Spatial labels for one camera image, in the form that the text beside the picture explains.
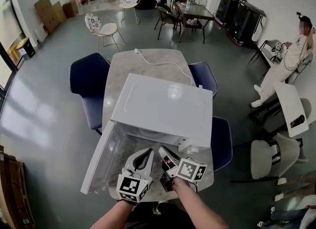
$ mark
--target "white outfit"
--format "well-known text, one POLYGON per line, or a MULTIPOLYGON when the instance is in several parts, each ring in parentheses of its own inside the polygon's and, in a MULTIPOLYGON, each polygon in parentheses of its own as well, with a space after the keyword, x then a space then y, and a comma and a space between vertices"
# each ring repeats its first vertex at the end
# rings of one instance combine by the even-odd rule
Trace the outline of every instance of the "white outfit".
POLYGON ((312 51, 313 48, 307 50, 307 37, 299 35, 295 42, 285 51, 281 63, 269 69, 261 83, 261 89, 258 91, 258 88, 256 88, 260 94, 260 100, 251 103, 251 106, 254 108, 259 107, 268 100, 276 92, 273 82, 284 82, 312 51))

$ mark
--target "power cord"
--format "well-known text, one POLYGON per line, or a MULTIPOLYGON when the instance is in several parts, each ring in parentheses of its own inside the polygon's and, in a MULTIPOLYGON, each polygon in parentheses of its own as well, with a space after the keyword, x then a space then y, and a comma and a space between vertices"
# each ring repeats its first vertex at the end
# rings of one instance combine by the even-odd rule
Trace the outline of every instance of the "power cord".
POLYGON ((142 56, 142 58, 144 59, 144 61, 146 61, 146 62, 147 62, 148 64, 150 64, 150 65, 156 66, 156 65, 172 64, 172 65, 177 66, 185 76, 187 76, 188 78, 190 78, 190 80, 191 80, 190 86, 192 86, 192 84, 193 84, 193 79, 192 79, 192 77, 190 77, 190 76, 188 76, 186 73, 184 73, 183 69, 182 69, 178 64, 173 63, 173 62, 150 63, 150 62, 148 62, 148 61, 145 59, 145 57, 142 55, 142 53, 141 53, 137 48, 134 49, 134 52, 135 52, 135 53, 139 53, 140 56, 142 56))

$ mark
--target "black chair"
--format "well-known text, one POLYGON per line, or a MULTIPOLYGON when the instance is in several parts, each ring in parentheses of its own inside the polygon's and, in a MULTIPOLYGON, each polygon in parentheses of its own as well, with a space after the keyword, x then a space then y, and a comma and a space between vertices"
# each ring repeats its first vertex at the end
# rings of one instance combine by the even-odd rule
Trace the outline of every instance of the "black chair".
POLYGON ((228 165, 233 158, 231 130, 226 119, 213 117, 211 148, 214 172, 228 165))
POLYGON ((89 128, 102 135, 102 112, 105 85, 110 64, 99 53, 93 53, 70 66, 70 91, 82 97, 89 128))
POLYGON ((213 97, 215 97, 218 91, 218 84, 209 65, 206 62, 198 62, 188 66, 197 87, 202 85, 203 89, 211 90, 213 97))
POLYGON ((178 25, 180 25, 180 32, 179 32, 179 36, 180 36, 180 33, 181 33, 181 18, 173 15, 171 9, 169 8, 169 6, 167 6, 165 4, 157 3, 156 6, 157 6, 158 11, 159 11, 159 19, 158 19, 158 21, 156 23, 156 26, 155 26, 154 30, 156 29, 159 21, 161 20, 161 26, 160 26, 160 30, 159 30, 159 34, 158 34, 158 40, 159 40, 161 28, 165 24, 173 24, 173 29, 174 30, 176 30, 178 28, 178 25))

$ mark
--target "patterned chair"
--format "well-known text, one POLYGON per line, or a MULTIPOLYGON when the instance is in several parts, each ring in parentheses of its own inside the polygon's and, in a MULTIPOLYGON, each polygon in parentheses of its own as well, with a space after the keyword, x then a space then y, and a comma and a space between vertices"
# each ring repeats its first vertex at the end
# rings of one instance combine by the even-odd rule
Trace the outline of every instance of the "patterned chair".
POLYGON ((84 20, 85 20, 85 24, 87 25, 88 29, 94 35, 98 36, 98 53, 99 53, 100 37, 102 37, 103 46, 116 45, 118 48, 118 51, 120 52, 118 45, 126 45, 125 40, 123 39, 122 35, 120 34, 116 22, 112 18, 110 18, 108 16, 106 16, 106 17, 108 19, 112 20, 113 23, 108 23, 108 24, 105 24, 104 26, 102 26, 101 21, 98 18, 98 16, 93 14, 93 13, 88 13, 85 16, 84 20), (119 35, 123 39, 124 43, 116 43, 116 41, 113 38, 113 35, 116 32, 119 33, 119 35), (104 37, 112 37, 114 43, 104 45, 104 37))

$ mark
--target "glass table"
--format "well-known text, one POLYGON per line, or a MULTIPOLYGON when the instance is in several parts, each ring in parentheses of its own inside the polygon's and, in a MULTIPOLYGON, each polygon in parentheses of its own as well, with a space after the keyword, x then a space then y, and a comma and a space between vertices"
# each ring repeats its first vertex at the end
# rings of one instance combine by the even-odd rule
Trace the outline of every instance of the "glass table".
POLYGON ((186 10, 185 5, 182 5, 180 2, 175 3, 175 7, 178 11, 179 16, 182 17, 182 25, 184 27, 183 31, 180 33, 179 42, 186 28, 193 29, 202 29, 203 30, 203 43, 205 42, 205 33, 204 28, 209 21, 214 20, 214 16, 209 12, 203 5, 191 3, 190 8, 186 10), (187 24, 188 19, 197 19, 196 24, 187 24), (207 20, 205 25, 202 25, 199 19, 207 20))

